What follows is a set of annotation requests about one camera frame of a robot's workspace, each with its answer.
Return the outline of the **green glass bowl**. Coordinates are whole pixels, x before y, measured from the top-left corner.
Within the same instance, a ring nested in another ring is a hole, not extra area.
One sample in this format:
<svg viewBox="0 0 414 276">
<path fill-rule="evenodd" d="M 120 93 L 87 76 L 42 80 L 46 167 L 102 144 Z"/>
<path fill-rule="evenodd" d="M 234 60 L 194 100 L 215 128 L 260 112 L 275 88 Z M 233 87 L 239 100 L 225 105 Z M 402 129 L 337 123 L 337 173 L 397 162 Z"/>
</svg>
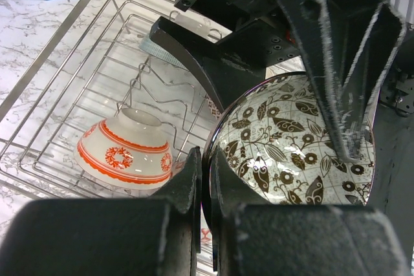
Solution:
<svg viewBox="0 0 414 276">
<path fill-rule="evenodd" d="M 168 19 L 211 42 L 216 42 L 223 38 L 223 32 L 217 28 L 213 28 L 209 19 L 205 19 L 205 21 L 201 23 L 176 10 L 170 12 Z M 151 57 L 160 59 L 174 67 L 187 70 L 176 57 L 150 39 L 149 34 L 146 34 L 141 39 L 139 49 L 149 54 Z"/>
</svg>

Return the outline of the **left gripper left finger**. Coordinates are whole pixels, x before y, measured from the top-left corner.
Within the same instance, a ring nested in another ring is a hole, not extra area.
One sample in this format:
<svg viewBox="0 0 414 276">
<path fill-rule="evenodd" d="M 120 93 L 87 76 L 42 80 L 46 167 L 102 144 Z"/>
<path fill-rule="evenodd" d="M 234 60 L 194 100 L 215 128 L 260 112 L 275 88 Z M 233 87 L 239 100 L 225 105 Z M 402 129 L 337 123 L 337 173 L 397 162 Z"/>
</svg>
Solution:
<svg viewBox="0 0 414 276">
<path fill-rule="evenodd" d="M 1 246 L 2 275 L 195 275 L 201 152 L 145 198 L 35 200 Z"/>
</svg>

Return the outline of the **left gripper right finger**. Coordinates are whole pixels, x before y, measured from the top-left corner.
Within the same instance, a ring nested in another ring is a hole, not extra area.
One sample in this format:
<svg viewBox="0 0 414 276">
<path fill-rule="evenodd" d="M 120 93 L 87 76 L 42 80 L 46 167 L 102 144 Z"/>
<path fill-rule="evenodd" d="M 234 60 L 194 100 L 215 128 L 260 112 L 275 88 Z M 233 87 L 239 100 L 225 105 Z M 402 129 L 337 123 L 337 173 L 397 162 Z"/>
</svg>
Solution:
<svg viewBox="0 0 414 276">
<path fill-rule="evenodd" d="M 230 168 L 210 166 L 213 266 L 219 275 L 406 275 L 388 218 L 352 205 L 277 205 Z"/>
</svg>

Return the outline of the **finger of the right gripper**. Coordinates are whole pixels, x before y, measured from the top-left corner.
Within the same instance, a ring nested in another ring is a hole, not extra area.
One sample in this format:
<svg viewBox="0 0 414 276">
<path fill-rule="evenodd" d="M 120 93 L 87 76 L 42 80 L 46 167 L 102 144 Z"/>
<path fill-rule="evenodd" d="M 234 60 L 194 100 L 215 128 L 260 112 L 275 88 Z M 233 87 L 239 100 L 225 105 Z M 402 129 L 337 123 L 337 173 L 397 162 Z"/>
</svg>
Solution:
<svg viewBox="0 0 414 276">
<path fill-rule="evenodd" d="M 359 158 L 365 122 L 406 33 L 388 0 L 276 0 L 337 155 Z"/>
</svg>

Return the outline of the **orange patterned glass bowl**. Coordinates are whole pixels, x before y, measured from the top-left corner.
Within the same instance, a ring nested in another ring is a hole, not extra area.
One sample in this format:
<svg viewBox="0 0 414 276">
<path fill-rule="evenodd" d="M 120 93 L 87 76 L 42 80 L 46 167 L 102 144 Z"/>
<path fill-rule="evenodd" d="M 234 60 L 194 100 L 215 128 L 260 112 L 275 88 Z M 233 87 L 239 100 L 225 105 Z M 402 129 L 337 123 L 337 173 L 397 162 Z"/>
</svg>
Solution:
<svg viewBox="0 0 414 276">
<path fill-rule="evenodd" d="M 162 187 L 172 177 L 173 157 L 162 122 L 152 114 L 123 108 L 91 126 L 79 139 L 74 159 L 106 184 L 132 190 Z"/>
</svg>

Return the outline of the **brown patterned bowl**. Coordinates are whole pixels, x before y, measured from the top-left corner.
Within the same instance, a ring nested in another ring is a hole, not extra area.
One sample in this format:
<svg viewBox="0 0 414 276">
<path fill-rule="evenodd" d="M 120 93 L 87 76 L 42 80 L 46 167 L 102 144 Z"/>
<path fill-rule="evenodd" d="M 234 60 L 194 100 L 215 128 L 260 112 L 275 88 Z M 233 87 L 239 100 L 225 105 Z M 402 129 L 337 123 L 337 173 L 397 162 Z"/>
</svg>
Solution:
<svg viewBox="0 0 414 276">
<path fill-rule="evenodd" d="M 214 104 L 213 100 L 203 90 L 199 92 L 202 101 L 202 109 L 209 112 L 209 115 L 214 119 L 218 120 L 221 117 L 221 112 Z"/>
</svg>

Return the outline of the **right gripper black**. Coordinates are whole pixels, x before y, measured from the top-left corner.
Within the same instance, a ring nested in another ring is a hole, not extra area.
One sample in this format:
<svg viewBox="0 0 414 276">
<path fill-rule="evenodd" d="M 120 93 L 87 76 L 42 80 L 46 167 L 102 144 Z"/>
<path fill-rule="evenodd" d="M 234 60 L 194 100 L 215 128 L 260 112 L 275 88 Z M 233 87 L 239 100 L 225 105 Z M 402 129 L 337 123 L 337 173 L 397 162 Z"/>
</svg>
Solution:
<svg viewBox="0 0 414 276">
<path fill-rule="evenodd" d="M 174 56 L 201 84 L 219 111 L 265 79 L 266 68 L 307 68 L 298 36 L 304 0 L 176 0 L 230 30 L 217 43 L 160 17 L 150 39 Z"/>
</svg>

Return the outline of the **grey patterned bowl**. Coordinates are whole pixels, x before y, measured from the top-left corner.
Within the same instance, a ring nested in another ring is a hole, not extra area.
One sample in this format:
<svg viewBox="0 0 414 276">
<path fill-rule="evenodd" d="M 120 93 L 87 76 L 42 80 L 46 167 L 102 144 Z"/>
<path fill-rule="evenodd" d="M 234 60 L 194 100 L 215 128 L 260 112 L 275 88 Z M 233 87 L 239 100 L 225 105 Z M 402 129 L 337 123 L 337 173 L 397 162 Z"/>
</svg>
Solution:
<svg viewBox="0 0 414 276">
<path fill-rule="evenodd" d="M 273 204 L 368 203 L 375 175 L 375 141 L 363 127 L 359 158 L 344 162 L 334 150 L 304 72 L 271 77 L 244 93 L 221 114 L 204 147 L 210 181 L 216 147 L 230 170 Z"/>
</svg>

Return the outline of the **blue patterned bowl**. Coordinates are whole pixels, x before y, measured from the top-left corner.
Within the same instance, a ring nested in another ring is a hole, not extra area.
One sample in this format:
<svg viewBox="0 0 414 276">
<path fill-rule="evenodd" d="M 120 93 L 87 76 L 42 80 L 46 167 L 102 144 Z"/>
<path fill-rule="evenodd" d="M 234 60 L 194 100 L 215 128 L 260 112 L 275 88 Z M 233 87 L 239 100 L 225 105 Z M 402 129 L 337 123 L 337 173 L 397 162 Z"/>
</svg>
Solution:
<svg viewBox="0 0 414 276">
<path fill-rule="evenodd" d="M 183 161 L 176 161 L 171 168 L 171 175 L 175 176 L 177 173 L 179 173 L 182 168 L 184 167 L 185 160 Z M 206 223 L 206 219 L 204 217 L 203 208 L 201 206 L 201 244 L 202 245 L 212 245 L 212 233 L 210 229 L 208 228 L 208 225 Z"/>
</svg>

